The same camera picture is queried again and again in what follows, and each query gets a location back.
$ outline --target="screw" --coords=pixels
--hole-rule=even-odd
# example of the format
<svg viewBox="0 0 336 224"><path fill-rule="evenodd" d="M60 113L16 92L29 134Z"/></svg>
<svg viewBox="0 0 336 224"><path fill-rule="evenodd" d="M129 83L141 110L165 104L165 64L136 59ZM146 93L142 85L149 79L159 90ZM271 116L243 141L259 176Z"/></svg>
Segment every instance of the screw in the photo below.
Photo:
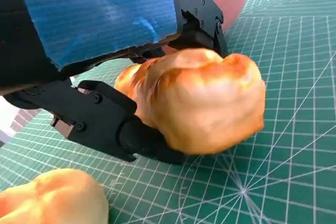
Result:
<svg viewBox="0 0 336 224"><path fill-rule="evenodd" d="M102 100L101 95L99 95L99 94L95 94L95 95L93 96L93 101L94 101L95 104L100 103L101 100Z"/></svg>
<svg viewBox="0 0 336 224"><path fill-rule="evenodd" d="M218 34L220 34L221 31L222 31L222 25L221 25L220 22L217 22L217 25L216 25L216 31L217 31Z"/></svg>
<svg viewBox="0 0 336 224"><path fill-rule="evenodd" d="M76 131L83 131L83 130L85 130L85 124L84 123L76 123L75 124L75 130Z"/></svg>

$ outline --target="golden brown bread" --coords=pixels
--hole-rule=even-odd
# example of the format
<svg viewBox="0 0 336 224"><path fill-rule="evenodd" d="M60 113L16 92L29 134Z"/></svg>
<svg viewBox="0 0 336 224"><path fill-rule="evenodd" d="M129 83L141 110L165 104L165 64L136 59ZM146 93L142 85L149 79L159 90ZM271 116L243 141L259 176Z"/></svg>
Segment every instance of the golden brown bread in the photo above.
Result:
<svg viewBox="0 0 336 224"><path fill-rule="evenodd" d="M265 83L245 55L177 51L124 69L115 88L170 147L187 154L218 153L264 127Z"/></svg>
<svg viewBox="0 0 336 224"><path fill-rule="evenodd" d="M56 169L0 193L0 224L108 224L103 189L77 169Z"/></svg>

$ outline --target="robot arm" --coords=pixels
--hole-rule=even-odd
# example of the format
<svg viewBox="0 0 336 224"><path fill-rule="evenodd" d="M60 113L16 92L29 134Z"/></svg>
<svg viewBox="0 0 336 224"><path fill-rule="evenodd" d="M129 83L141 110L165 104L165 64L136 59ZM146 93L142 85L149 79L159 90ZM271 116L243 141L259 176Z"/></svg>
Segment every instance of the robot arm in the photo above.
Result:
<svg viewBox="0 0 336 224"><path fill-rule="evenodd" d="M213 0L174 0L177 31L156 44L132 47L76 62L58 70L45 55L23 0L0 6L0 94L23 109L43 108L54 115L51 125L67 139L131 162L135 153L171 164L183 153L170 149L160 132L134 115L136 103L98 81L72 87L69 77L111 59L158 57L164 45L175 49L203 47L227 56L223 12Z"/></svg>

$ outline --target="blue foam pad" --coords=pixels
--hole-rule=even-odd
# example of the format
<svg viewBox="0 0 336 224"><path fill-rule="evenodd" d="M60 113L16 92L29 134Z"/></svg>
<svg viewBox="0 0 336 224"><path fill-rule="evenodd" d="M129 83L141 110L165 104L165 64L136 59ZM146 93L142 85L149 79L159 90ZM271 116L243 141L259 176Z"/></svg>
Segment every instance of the blue foam pad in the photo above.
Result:
<svg viewBox="0 0 336 224"><path fill-rule="evenodd" d="M173 0L25 0L58 69L176 33Z"/></svg>

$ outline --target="table surface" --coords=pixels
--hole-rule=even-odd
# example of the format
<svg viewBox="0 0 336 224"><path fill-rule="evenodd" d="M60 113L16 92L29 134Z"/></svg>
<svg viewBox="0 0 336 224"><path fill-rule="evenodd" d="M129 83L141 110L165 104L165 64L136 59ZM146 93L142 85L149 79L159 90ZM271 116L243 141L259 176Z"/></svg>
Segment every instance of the table surface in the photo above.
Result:
<svg viewBox="0 0 336 224"><path fill-rule="evenodd" d="M101 183L111 223L336 223L336 0L248 0L226 33L267 82L265 128L182 166L124 163L72 143L45 111L0 150L0 190L51 169ZM79 80L113 84L129 60Z"/></svg>

